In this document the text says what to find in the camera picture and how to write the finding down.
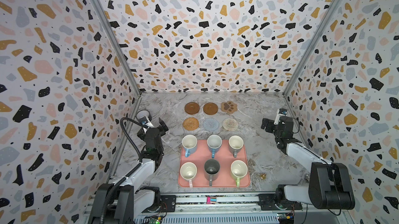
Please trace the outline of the paw print wooden coaster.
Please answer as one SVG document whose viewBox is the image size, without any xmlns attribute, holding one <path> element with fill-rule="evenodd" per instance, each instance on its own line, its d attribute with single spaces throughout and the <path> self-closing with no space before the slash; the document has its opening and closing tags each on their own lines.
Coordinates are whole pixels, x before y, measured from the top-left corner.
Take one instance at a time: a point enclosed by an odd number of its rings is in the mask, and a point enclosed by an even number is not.
<svg viewBox="0 0 399 224">
<path fill-rule="evenodd" d="M 238 106 L 236 103 L 234 103 L 232 101 L 227 101 L 227 102 L 221 103 L 220 109 L 224 113 L 233 114 L 234 112 L 238 111 Z"/>
</svg>

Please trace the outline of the brown wooden coaster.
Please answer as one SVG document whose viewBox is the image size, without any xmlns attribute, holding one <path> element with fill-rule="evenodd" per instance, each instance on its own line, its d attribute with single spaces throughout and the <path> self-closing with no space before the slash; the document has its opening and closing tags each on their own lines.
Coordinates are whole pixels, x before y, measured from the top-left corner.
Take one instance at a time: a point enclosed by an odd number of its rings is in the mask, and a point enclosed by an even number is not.
<svg viewBox="0 0 399 224">
<path fill-rule="evenodd" d="M 199 112 L 200 106 L 196 102 L 189 102 L 185 105 L 185 112 L 189 115 L 195 115 Z"/>
<path fill-rule="evenodd" d="M 215 115 L 218 112 L 218 105 L 215 103 L 206 103 L 203 106 L 203 112 L 207 115 Z"/>
</svg>

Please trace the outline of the light blue mug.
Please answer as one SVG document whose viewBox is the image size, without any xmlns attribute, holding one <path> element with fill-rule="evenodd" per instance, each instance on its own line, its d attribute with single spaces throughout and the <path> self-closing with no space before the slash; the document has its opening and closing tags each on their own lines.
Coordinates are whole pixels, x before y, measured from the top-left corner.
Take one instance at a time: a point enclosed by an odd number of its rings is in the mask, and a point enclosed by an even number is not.
<svg viewBox="0 0 399 224">
<path fill-rule="evenodd" d="M 207 139 L 207 145 L 212 154 L 212 159 L 214 159 L 216 153 L 220 150 L 220 148 L 222 146 L 222 139 L 218 135 L 211 135 Z"/>
</svg>

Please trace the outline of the woven rattan coaster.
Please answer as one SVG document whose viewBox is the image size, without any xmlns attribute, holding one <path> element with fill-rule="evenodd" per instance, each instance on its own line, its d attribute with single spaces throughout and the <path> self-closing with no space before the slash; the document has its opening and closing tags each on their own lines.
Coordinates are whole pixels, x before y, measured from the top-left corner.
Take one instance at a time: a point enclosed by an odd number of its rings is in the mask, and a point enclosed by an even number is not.
<svg viewBox="0 0 399 224">
<path fill-rule="evenodd" d="M 195 131 L 199 127 L 199 121 L 194 117 L 190 117 L 183 121 L 182 126 L 187 131 Z"/>
</svg>

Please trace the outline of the beige patterned round coaster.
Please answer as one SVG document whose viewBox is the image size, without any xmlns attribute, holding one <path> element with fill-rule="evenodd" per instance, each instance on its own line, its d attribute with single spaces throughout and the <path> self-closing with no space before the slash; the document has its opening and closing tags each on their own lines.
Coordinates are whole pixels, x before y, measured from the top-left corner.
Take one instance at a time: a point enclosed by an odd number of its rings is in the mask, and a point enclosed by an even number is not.
<svg viewBox="0 0 399 224">
<path fill-rule="evenodd" d="M 227 131 L 236 131 L 239 127 L 239 124 L 233 118 L 226 118 L 223 120 L 222 126 Z"/>
</svg>

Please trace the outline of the white mug grey handle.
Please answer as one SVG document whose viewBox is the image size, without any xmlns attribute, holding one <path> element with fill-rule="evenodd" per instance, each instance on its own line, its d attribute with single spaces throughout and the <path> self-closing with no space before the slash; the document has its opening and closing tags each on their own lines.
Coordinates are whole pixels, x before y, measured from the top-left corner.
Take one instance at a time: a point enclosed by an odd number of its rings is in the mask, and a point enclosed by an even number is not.
<svg viewBox="0 0 399 224">
<path fill-rule="evenodd" d="M 244 141 L 241 137 L 234 135 L 229 138 L 228 144 L 229 151 L 233 154 L 233 157 L 236 158 L 244 146 Z"/>
</svg>

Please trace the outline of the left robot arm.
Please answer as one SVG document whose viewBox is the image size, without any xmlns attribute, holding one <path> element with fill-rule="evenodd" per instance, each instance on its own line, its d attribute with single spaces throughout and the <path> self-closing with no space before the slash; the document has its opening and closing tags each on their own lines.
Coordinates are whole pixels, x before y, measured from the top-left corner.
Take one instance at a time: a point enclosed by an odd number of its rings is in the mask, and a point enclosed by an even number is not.
<svg viewBox="0 0 399 224">
<path fill-rule="evenodd" d="M 138 137 L 144 148 L 138 149 L 126 130 L 125 121 L 141 127 Z M 125 176 L 111 184 L 102 184 L 96 191 L 90 211 L 89 224 L 133 224 L 138 214 L 147 209 L 160 207 L 161 194 L 158 187 L 143 187 L 143 182 L 160 167 L 164 156 L 162 136 L 168 127 L 162 119 L 154 127 L 144 116 L 139 121 L 123 117 L 121 129 L 138 155 L 138 163 Z"/>
</svg>

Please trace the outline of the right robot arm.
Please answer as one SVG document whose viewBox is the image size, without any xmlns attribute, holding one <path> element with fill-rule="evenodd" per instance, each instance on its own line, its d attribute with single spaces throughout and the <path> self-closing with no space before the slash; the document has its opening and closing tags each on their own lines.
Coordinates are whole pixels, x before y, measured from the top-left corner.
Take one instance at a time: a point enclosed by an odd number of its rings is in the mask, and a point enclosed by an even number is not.
<svg viewBox="0 0 399 224">
<path fill-rule="evenodd" d="M 355 197 L 349 170 L 342 163 L 322 158 L 294 138 L 293 118 L 278 115 L 275 120 L 264 118 L 261 129 L 273 134 L 277 148 L 299 162 L 309 173 L 306 186 L 278 185 L 274 204 L 286 209 L 293 203 L 313 205 L 317 209 L 352 210 Z"/>
</svg>

